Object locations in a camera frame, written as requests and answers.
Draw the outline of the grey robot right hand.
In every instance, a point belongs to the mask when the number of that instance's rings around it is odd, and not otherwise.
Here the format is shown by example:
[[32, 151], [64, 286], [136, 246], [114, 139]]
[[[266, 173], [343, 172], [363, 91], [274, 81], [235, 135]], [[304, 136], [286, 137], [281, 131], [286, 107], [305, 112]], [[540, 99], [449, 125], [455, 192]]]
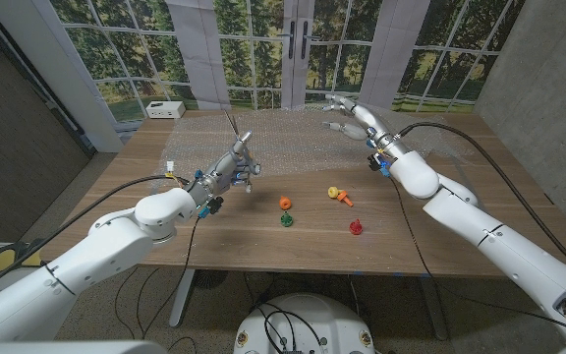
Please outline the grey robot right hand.
[[356, 101], [333, 93], [328, 93], [325, 98], [329, 101], [324, 107], [325, 111], [339, 110], [350, 113], [356, 124], [323, 122], [323, 127], [340, 132], [355, 141], [368, 140], [370, 146], [378, 153], [392, 159], [401, 158], [411, 151], [377, 116]]

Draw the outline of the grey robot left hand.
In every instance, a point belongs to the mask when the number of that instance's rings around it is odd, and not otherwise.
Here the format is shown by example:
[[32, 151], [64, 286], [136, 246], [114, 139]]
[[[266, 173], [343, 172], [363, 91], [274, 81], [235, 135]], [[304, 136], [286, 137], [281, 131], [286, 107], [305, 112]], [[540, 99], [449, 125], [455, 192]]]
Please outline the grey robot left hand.
[[248, 193], [252, 190], [250, 179], [261, 172], [261, 166], [249, 150], [251, 136], [252, 131], [247, 131], [237, 138], [220, 158], [188, 185], [187, 191], [198, 207], [221, 196], [233, 185], [244, 184]]

